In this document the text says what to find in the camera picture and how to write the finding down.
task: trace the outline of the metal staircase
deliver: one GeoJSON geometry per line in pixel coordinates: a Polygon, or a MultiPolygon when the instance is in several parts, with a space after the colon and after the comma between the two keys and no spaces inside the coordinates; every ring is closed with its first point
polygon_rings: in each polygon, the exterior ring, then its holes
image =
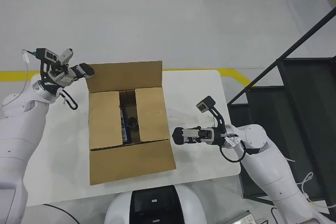
{"type": "MultiPolygon", "coordinates": [[[[284,156],[296,161],[289,162],[295,181],[312,171],[305,192],[328,205],[336,203],[336,56],[287,57],[335,15],[336,7],[227,105],[233,125],[261,125],[284,156]],[[284,86],[254,87],[276,66],[284,86]],[[243,94],[248,103],[234,104],[243,94]]],[[[243,167],[240,179],[244,198],[272,204],[259,198],[266,194],[243,167]]],[[[329,211],[336,218],[336,207],[329,211]]]]}

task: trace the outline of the white cable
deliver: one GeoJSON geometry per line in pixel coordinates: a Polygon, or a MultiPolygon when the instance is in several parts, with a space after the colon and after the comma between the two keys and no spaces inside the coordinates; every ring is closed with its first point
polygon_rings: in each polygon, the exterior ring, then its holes
{"type": "Polygon", "coordinates": [[[285,158],[285,160],[286,161],[290,161],[290,162],[296,162],[295,160],[291,160],[291,159],[289,159],[289,158],[286,158],[286,157],[284,157],[285,158]]]}
{"type": "Polygon", "coordinates": [[[16,100],[17,98],[19,98],[19,96],[21,96],[21,94],[22,94],[22,93],[24,92],[24,90],[25,90],[25,87],[26,87],[26,84],[27,84],[27,80],[29,79],[29,63],[30,63],[29,58],[27,57],[27,55],[24,54],[25,51],[26,51],[26,50],[24,50],[24,49],[22,50],[22,58],[24,59],[24,62],[25,62],[25,64],[26,64],[26,79],[25,79],[24,87],[22,88],[21,92],[20,92],[14,99],[12,99],[12,100],[10,100],[8,103],[2,105],[2,107],[0,108],[0,112],[1,112],[1,110],[2,110],[5,106],[9,105],[9,104],[12,103],[14,100],[16,100]]]}
{"type": "Polygon", "coordinates": [[[302,193],[306,196],[306,199],[307,199],[309,202],[311,202],[312,204],[314,204],[315,206],[320,207],[320,208],[334,208],[334,207],[336,207],[336,204],[334,204],[333,206],[320,206],[320,205],[314,203],[313,201],[311,201],[310,198],[309,198],[309,196],[308,196],[308,194],[306,194],[306,193],[304,192],[304,184],[305,184],[306,182],[308,182],[309,180],[311,180],[313,176],[314,176],[314,173],[313,173],[313,172],[309,172],[309,173],[306,175],[306,177],[304,178],[304,180],[303,180],[301,183],[298,183],[298,184],[301,184],[301,191],[302,191],[302,193]]]}

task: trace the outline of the blue package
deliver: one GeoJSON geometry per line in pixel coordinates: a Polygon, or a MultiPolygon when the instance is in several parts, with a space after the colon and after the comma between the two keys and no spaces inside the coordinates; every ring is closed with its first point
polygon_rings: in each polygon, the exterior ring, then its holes
{"type": "Polygon", "coordinates": [[[129,129],[127,127],[127,117],[125,115],[125,111],[123,108],[121,109],[121,129],[122,129],[122,141],[123,144],[130,144],[131,138],[130,138],[130,132],[129,129]]]}

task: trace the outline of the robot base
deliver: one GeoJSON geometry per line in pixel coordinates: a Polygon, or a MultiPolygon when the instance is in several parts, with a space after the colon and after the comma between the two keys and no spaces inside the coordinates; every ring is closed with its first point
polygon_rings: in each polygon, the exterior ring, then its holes
{"type": "Polygon", "coordinates": [[[184,185],[121,193],[108,208],[105,224],[207,224],[197,195],[184,185]]]}

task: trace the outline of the box flap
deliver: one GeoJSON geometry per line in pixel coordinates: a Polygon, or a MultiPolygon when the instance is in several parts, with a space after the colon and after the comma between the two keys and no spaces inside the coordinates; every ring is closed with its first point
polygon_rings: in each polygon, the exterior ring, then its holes
{"type": "Polygon", "coordinates": [[[87,79],[89,92],[162,87],[162,61],[90,64],[95,75],[87,79]]]}
{"type": "Polygon", "coordinates": [[[90,149],[122,144],[119,92],[89,94],[90,149]]]}
{"type": "Polygon", "coordinates": [[[136,89],[139,135],[142,142],[169,139],[162,88],[136,89]]]}
{"type": "Polygon", "coordinates": [[[90,151],[90,184],[174,170],[170,140],[90,151]]]}

